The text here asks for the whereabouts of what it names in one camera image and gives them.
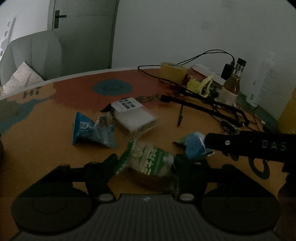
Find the blue snack package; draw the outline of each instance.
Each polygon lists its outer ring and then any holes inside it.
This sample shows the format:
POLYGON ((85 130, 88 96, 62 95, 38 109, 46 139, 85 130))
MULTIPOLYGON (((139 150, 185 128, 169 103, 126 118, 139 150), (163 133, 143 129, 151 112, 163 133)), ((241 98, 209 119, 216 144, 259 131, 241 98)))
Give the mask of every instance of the blue snack package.
POLYGON ((73 125, 72 145, 75 145, 79 140, 95 141, 115 148, 114 125, 109 123, 106 115, 100 116, 95 123, 90 118, 77 112, 73 125))
POLYGON ((185 154, 189 159, 193 158, 206 158, 214 154, 213 150, 205 148, 204 134, 200 132, 192 132, 184 138, 175 141, 177 144, 181 144, 186 147, 185 154))

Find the chair backrest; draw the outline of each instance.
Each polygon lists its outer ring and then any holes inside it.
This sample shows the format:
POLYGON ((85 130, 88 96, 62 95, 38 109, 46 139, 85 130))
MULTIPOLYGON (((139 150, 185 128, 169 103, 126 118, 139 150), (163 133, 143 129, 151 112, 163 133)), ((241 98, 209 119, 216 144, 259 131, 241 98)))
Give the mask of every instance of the chair backrest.
POLYGON ((30 34, 12 41, 0 61, 0 81, 6 84, 25 62, 44 80, 62 75, 62 47, 53 30, 30 34))

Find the door handle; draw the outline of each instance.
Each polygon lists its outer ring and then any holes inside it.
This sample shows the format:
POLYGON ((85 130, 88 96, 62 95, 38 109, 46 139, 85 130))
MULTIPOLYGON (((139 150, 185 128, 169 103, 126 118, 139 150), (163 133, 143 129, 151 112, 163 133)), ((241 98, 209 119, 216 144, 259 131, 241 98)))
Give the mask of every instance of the door handle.
POLYGON ((55 14, 54 14, 54 28, 59 27, 59 18, 65 18, 65 17, 67 17, 67 15, 60 15, 59 10, 55 11, 55 14))

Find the door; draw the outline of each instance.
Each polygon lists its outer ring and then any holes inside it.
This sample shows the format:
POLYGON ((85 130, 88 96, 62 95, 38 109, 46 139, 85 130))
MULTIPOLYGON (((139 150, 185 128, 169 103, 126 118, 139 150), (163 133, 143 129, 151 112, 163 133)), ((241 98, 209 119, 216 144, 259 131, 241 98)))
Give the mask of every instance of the door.
POLYGON ((111 68, 118 1, 53 1, 50 27, 62 45, 63 76, 111 68))

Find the orange tabletop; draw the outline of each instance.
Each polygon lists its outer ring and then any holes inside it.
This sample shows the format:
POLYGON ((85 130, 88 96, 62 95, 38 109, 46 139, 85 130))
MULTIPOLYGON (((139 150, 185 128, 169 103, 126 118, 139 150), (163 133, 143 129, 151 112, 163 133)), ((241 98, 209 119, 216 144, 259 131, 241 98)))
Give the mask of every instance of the orange tabletop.
MULTIPOLYGON (((147 70, 158 75, 158 69, 147 70)), ((201 80, 204 76, 190 72, 201 80)), ((122 98, 135 97, 146 108, 160 116, 163 124, 141 137, 172 153, 184 153, 173 141, 199 131, 220 133, 219 122, 209 114, 184 107, 183 120, 177 127, 180 105, 163 103, 160 96, 176 95, 170 85, 149 77, 138 70, 112 71, 100 74, 75 77, 59 82, 48 83, 0 101, 0 133, 4 146, 4 158, 0 163, 0 240, 8 240, 18 232, 12 219, 10 206, 13 199, 30 185, 59 164, 82 167, 92 161, 103 161, 110 154, 120 156, 127 148, 128 138, 115 127, 117 148, 111 149, 96 143, 80 142, 72 145, 72 125, 76 112, 94 121, 107 104, 122 98)), ((209 165, 221 168, 232 164, 259 182, 274 195, 285 183, 286 174, 281 172, 282 163, 268 162, 270 177, 258 177, 250 168, 247 157, 233 161, 216 151, 208 158, 209 165)), ((262 160, 255 160, 255 166, 263 170, 262 160)), ((84 184, 74 186, 86 191, 84 184)), ((142 187, 129 177, 128 173, 114 176, 109 187, 118 197, 121 193, 157 193, 142 187)))

